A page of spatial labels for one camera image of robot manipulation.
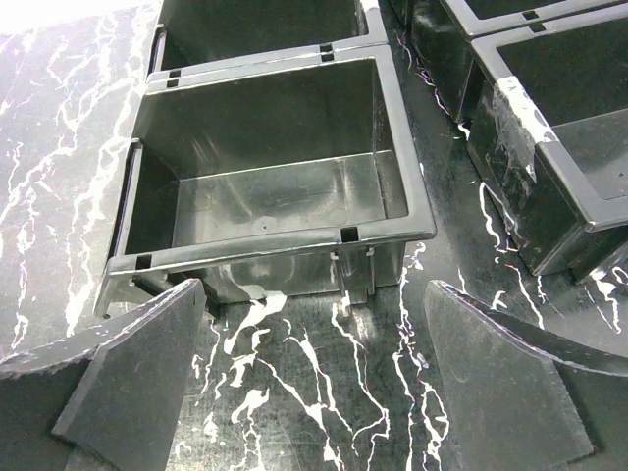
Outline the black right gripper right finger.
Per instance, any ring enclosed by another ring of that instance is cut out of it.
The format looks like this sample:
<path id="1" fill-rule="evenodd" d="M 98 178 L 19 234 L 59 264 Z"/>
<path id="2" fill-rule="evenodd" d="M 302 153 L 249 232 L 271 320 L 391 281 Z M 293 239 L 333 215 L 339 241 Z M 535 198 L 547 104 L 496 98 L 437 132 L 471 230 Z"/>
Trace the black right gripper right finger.
<path id="1" fill-rule="evenodd" d="M 626 357 L 441 280 L 429 281 L 424 308 L 467 469 L 626 469 Z"/>

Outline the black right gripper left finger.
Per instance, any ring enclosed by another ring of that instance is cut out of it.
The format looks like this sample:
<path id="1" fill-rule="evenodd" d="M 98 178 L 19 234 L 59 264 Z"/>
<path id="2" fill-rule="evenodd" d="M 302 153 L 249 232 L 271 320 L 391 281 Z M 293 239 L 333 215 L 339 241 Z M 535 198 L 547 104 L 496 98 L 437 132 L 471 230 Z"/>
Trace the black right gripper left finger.
<path id="1" fill-rule="evenodd" d="M 204 307 L 201 282 L 186 280 L 2 359 L 2 469 L 164 469 Z"/>

